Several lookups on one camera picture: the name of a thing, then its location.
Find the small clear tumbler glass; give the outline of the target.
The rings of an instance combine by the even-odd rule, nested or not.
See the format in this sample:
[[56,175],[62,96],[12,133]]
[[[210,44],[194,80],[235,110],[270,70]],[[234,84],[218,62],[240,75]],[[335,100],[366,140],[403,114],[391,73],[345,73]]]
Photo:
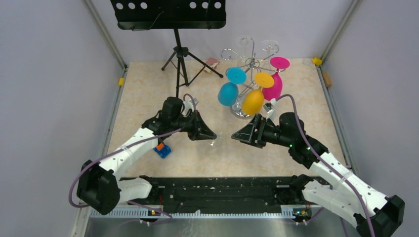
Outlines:
[[216,138],[209,142],[211,149],[214,151],[222,148],[225,141],[224,132],[219,130],[219,131],[216,131],[215,134],[216,134]]

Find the orange plastic goblet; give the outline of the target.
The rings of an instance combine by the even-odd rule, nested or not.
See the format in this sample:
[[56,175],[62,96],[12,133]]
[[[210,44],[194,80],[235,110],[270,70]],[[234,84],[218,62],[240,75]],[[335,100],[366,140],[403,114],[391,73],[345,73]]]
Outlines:
[[265,100],[262,89],[271,88],[274,79],[268,73],[260,72],[254,76],[254,82],[258,88],[249,92],[242,103],[242,111],[249,116],[259,113]]

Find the blue plastic goblet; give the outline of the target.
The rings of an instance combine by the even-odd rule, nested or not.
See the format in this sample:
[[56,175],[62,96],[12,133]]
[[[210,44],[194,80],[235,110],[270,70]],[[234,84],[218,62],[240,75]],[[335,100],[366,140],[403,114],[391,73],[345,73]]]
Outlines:
[[246,73],[243,69],[239,67],[232,67],[226,71],[227,79],[229,80],[225,83],[218,92],[218,101],[223,106],[232,106],[239,95],[238,85],[243,84],[246,79]]

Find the magenta plastic goblet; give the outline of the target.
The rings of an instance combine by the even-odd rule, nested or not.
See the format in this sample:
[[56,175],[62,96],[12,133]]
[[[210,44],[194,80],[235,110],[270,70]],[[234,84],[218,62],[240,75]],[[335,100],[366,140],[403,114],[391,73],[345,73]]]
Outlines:
[[290,66],[290,62],[283,57],[273,57],[270,59],[270,65],[276,70],[275,73],[271,76],[274,80],[273,86],[262,89],[264,99],[267,101],[280,97],[283,89],[283,82],[279,76],[279,72],[287,69]]

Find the clear wine glass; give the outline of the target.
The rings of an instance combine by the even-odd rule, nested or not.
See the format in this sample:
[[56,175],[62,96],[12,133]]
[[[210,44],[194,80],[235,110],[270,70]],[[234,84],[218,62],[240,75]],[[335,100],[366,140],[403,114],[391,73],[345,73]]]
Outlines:
[[274,57],[279,52],[279,43],[275,40],[264,40],[261,42],[262,50],[267,53],[260,62],[264,62]]

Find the tall clear flute glass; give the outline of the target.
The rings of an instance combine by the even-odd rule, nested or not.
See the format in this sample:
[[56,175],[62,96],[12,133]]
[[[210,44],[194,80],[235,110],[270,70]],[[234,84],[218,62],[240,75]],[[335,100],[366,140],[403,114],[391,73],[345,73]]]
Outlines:
[[245,36],[241,37],[239,40],[239,58],[237,66],[245,66],[249,58],[252,57],[254,50],[254,40],[251,37]]

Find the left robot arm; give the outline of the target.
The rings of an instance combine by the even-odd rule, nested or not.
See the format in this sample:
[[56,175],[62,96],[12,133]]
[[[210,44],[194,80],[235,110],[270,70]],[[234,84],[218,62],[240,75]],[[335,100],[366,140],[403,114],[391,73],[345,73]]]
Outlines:
[[194,99],[168,97],[157,114],[146,120],[115,151],[83,164],[69,190],[70,205],[90,206],[106,215],[118,204],[134,199],[155,203],[158,190],[149,181],[144,178],[122,180],[122,176],[144,154],[178,132],[187,133],[191,141],[217,138],[196,109]]

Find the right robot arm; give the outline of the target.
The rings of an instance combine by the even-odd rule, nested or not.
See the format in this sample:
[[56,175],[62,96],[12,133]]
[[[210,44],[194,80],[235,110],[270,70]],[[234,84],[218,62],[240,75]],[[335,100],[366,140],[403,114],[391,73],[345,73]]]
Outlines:
[[390,237],[403,222],[405,202],[375,190],[339,162],[326,146],[307,135],[294,112],[280,115],[279,124],[257,114],[231,138],[257,148],[267,143],[288,148],[297,163],[328,182],[299,175],[290,184],[295,203],[318,204],[351,224],[362,237]]

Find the chrome wine glass rack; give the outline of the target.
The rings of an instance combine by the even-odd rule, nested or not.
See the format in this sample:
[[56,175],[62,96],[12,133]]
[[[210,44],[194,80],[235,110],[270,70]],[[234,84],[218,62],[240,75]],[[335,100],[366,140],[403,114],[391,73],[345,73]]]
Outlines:
[[[221,52],[221,57],[223,60],[230,60],[232,58],[232,55],[236,55],[239,58],[239,53],[235,52],[233,49],[226,48]],[[245,114],[242,111],[242,103],[245,99],[245,96],[251,92],[252,90],[255,90],[258,88],[258,86],[254,82],[254,76],[256,73],[264,72],[264,73],[272,73],[275,71],[275,69],[270,65],[270,59],[260,62],[261,58],[256,57],[256,51],[255,51],[255,42],[254,42],[254,50],[252,57],[249,58],[246,62],[245,66],[237,66],[241,69],[243,69],[246,73],[247,79],[243,84],[238,85],[239,88],[239,95],[236,100],[236,102],[230,107],[231,113],[239,118],[239,119],[250,119],[251,116]]]

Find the blue orange toy car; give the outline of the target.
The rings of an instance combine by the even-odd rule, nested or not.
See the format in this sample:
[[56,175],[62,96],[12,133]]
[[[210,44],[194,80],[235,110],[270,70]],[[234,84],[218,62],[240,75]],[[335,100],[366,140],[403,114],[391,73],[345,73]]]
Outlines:
[[161,158],[166,158],[171,153],[171,148],[163,142],[159,143],[153,150]]

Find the small pink card box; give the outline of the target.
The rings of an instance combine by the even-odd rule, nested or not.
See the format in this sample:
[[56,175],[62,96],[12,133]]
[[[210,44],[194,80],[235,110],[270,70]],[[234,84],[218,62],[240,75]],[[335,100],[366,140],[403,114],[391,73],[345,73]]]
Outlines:
[[[217,65],[220,63],[220,61],[211,57],[205,63],[208,66],[210,66],[212,69],[215,70]],[[204,71],[209,73],[209,74],[213,73],[213,71],[211,69],[209,69],[208,67],[205,67],[205,66],[204,66]]]

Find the wooden block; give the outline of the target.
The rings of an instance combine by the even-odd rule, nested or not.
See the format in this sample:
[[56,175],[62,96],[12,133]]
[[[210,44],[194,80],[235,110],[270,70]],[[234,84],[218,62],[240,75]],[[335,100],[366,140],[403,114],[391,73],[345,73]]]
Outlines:
[[322,76],[323,76],[326,88],[330,88],[332,86],[333,82],[332,82],[329,74],[327,72],[322,72]]

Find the yellow corner clamp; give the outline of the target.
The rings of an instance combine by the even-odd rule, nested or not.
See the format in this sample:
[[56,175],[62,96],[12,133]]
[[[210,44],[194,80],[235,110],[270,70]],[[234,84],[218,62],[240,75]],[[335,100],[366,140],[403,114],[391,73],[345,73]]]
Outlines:
[[321,66],[323,64],[323,61],[317,57],[312,58],[311,62],[316,66]]

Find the black music stand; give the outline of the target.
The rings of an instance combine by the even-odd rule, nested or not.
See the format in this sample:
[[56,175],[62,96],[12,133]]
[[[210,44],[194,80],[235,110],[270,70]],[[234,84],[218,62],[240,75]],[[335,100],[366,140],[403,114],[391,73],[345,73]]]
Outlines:
[[183,47],[180,29],[221,29],[226,25],[226,2],[224,0],[111,0],[118,27],[121,30],[148,31],[173,30],[176,46],[172,55],[162,66],[177,58],[176,95],[182,86],[189,86],[193,79],[187,75],[185,58],[190,56],[203,68],[223,77],[216,69]]

